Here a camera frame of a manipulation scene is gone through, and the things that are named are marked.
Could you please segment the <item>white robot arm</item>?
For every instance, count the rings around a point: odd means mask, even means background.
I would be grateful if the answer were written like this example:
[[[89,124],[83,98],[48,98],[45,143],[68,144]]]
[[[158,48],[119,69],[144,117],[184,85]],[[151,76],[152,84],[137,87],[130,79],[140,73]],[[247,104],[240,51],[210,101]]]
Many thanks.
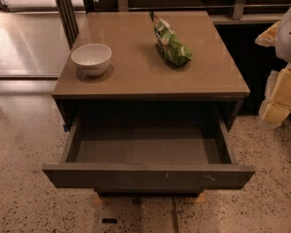
[[[274,47],[276,57],[287,63],[281,71],[270,73],[259,109],[260,125],[273,130],[288,118],[291,121],[291,7],[280,21],[255,39],[255,44]]]

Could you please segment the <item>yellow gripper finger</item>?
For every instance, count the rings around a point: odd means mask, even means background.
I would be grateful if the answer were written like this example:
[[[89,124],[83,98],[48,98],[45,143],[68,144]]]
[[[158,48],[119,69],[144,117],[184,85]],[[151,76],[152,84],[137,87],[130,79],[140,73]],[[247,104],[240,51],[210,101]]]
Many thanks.
[[[276,34],[279,26],[279,21],[261,33],[256,39],[255,44],[261,47],[274,47],[276,42]]]
[[[259,124],[276,129],[291,113],[291,63],[280,72],[272,70],[265,88],[265,99],[259,109]]]

